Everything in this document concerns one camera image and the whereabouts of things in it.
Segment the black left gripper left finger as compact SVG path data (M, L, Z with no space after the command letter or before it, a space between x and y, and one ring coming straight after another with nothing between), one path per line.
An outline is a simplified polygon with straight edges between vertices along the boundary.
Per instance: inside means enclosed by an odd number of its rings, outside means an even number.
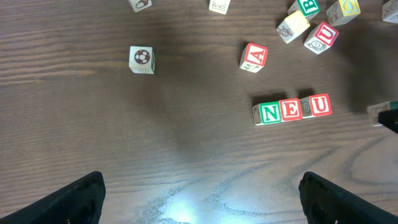
M94 171L1 218L10 224L98 224L106 195L103 175Z

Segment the red I wooden block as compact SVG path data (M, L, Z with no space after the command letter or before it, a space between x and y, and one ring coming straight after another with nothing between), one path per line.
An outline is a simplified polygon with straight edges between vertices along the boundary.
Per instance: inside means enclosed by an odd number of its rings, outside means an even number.
M389 0L382 7L382 20L397 24L397 0Z

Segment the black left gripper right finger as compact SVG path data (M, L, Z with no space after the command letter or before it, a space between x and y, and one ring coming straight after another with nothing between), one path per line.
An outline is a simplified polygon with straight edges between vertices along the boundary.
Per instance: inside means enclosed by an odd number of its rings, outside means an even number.
M298 189L309 223L397 223L397 216L314 172L304 173Z

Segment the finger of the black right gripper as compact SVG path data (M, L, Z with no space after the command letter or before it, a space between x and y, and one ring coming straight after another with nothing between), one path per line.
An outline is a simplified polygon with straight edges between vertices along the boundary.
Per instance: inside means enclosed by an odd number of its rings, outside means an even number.
M398 133L398 109L382 111L379 113L378 122L391 131Z

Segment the green R wooden block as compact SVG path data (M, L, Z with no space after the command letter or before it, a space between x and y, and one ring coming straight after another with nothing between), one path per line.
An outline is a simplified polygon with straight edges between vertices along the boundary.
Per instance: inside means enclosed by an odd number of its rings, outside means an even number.
M387 101L367 107L367 114L372 126L381 126L378 122L379 113L397 109L397 101Z

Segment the red E wooden block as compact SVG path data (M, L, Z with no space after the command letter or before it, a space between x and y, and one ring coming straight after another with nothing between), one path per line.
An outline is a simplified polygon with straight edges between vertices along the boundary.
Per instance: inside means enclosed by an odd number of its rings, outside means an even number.
M280 100L279 105L283 122L303 119L302 108L298 98Z

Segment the green N wooden block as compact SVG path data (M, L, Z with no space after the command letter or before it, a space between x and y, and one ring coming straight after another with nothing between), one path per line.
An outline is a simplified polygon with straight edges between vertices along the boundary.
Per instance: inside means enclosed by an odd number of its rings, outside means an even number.
M260 103L252 107L254 124L256 126L282 122L280 104L278 101Z

